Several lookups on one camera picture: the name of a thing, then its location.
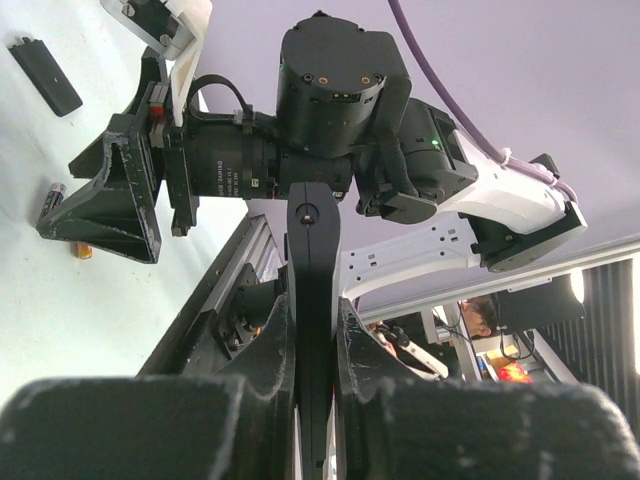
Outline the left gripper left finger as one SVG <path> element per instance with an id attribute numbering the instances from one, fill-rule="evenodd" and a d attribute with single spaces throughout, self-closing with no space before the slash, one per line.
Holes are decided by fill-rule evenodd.
<path id="1" fill-rule="evenodd" d="M 48 378 L 1 412 L 5 479 L 290 479 L 298 298 L 212 375 Z"/>

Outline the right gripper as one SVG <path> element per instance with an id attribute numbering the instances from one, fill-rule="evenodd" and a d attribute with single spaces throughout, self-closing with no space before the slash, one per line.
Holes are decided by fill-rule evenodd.
<path id="1" fill-rule="evenodd" d="M 164 180 L 174 211 L 173 236 L 187 236 L 197 225 L 199 200 L 193 194 L 186 158 L 185 131 L 175 124 L 165 60 L 147 47 L 140 60 L 136 92 L 111 114 L 103 131 L 69 164 L 73 178 L 87 183 L 36 224 L 48 240 L 84 243 L 144 264 L 159 261 L 161 235 L 155 204 L 160 180 L 151 146 L 162 154 Z M 150 82 L 149 122 L 137 112 Z"/>

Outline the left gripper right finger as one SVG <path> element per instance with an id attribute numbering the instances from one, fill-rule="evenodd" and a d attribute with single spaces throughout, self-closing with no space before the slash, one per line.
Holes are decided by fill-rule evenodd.
<path id="1" fill-rule="evenodd" d="M 429 381 L 342 301 L 337 323 L 341 479 L 635 479 L 619 408 L 584 384 Z"/>

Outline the black grey battery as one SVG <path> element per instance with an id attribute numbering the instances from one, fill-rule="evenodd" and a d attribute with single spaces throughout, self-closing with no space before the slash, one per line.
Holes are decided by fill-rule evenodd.
<path id="1" fill-rule="evenodd" d="M 66 193 L 66 185 L 63 183 L 52 183 L 45 197 L 39 218 L 42 219 L 55 209 L 63 200 Z"/>

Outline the black battery cover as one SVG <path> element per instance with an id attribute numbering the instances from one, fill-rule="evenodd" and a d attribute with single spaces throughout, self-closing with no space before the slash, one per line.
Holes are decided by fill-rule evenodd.
<path id="1" fill-rule="evenodd" d="M 83 106 L 80 95 L 42 40 L 22 37 L 8 50 L 57 117 Z"/>

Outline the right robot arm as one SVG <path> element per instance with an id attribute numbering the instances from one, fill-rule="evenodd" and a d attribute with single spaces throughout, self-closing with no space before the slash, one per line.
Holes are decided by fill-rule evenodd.
<path id="1" fill-rule="evenodd" d="M 194 74 L 208 2 L 104 8 L 147 45 L 138 90 L 70 163 L 85 185 L 37 223 L 46 239 L 155 263 L 161 189 L 177 237 L 196 225 L 203 197 L 284 201 L 297 256 L 335 251 L 337 206 L 350 189 L 368 218 L 413 225 L 458 215 L 449 227 L 346 252 L 330 278 L 352 299 L 438 270 L 518 269 L 586 230 L 551 158 L 524 163 L 495 151 L 456 107 L 441 111 L 414 98 L 388 33 L 316 12 L 284 35 L 274 115 L 246 101 L 212 114 L 199 110 L 197 96 L 224 78 Z"/>

